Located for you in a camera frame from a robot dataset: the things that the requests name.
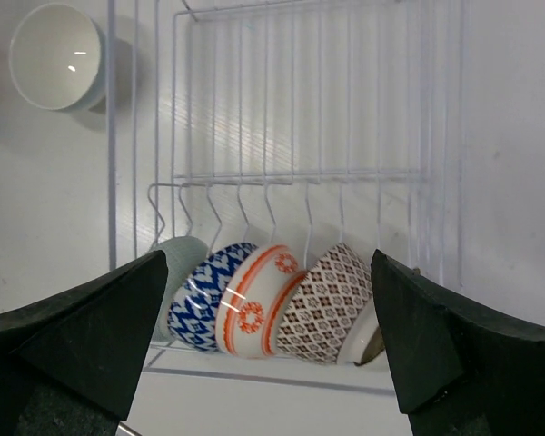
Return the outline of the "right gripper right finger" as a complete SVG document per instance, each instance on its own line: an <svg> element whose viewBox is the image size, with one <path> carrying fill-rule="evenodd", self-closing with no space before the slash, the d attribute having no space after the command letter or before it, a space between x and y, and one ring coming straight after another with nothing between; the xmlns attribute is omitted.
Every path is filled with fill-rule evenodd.
<svg viewBox="0 0 545 436"><path fill-rule="evenodd" d="M545 435L545 326L493 310L381 251L374 303L415 435Z"/></svg>

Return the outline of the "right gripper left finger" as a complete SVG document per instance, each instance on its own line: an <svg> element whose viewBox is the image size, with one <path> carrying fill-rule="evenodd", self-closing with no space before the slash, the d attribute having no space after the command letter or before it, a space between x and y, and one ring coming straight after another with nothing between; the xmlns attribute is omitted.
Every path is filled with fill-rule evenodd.
<svg viewBox="0 0 545 436"><path fill-rule="evenodd" d="M0 435L114 435L127 419L164 297L153 251L0 313Z"/></svg>

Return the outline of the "green flower-shaped bowl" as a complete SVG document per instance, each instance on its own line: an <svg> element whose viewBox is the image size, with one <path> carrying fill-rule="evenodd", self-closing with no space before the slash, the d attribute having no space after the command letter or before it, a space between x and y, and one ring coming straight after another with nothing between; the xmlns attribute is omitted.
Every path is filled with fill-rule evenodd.
<svg viewBox="0 0 545 436"><path fill-rule="evenodd" d="M376 359L385 349L374 301L370 300L351 327L342 347L337 364L352 363L363 366Z"/></svg>

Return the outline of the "orange geometric blue bowl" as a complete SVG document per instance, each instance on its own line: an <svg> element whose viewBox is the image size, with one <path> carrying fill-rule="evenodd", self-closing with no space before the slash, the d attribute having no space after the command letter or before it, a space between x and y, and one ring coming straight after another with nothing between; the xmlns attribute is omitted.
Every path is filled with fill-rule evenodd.
<svg viewBox="0 0 545 436"><path fill-rule="evenodd" d="M225 246L209 255L184 280L167 314L169 333L198 352L217 352L216 315L234 273L256 250L254 243Z"/></svg>

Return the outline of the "brown patterned ceramic bowl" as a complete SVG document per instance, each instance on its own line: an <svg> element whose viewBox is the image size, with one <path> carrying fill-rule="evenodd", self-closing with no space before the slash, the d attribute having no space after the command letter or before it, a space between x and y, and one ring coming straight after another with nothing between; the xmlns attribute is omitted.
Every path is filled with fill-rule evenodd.
<svg viewBox="0 0 545 436"><path fill-rule="evenodd" d="M308 270L284 311L278 350L335 364L348 333L372 299L371 271L349 245L338 243Z"/></svg>

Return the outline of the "grey-green ceramic bowl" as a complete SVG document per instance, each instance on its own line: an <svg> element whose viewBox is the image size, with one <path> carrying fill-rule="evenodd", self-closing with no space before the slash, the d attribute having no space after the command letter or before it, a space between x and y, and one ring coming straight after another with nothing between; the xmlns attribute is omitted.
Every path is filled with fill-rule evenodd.
<svg viewBox="0 0 545 436"><path fill-rule="evenodd" d="M154 326L153 342L169 342L173 335L168 329L168 312L175 293L192 271L206 258L208 246L193 236L179 236L157 244L154 251L165 255L168 275L160 311Z"/></svg>

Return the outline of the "orange floral ceramic bowl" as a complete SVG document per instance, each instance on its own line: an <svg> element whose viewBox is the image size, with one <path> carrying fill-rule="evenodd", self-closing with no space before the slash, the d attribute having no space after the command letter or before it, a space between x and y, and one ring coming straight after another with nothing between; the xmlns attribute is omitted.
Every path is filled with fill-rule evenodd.
<svg viewBox="0 0 545 436"><path fill-rule="evenodd" d="M256 249L233 274L215 322L220 351L245 359L266 359L276 344L283 314L306 271L285 244Z"/></svg>

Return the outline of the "white ceramic bowl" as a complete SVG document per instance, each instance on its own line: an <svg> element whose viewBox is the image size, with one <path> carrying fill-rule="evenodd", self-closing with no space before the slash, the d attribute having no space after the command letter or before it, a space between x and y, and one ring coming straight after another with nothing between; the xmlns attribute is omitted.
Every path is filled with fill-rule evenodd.
<svg viewBox="0 0 545 436"><path fill-rule="evenodd" d="M9 47L17 92L32 106L71 113L105 96L105 35L86 13L67 4L38 6L19 23Z"/></svg>

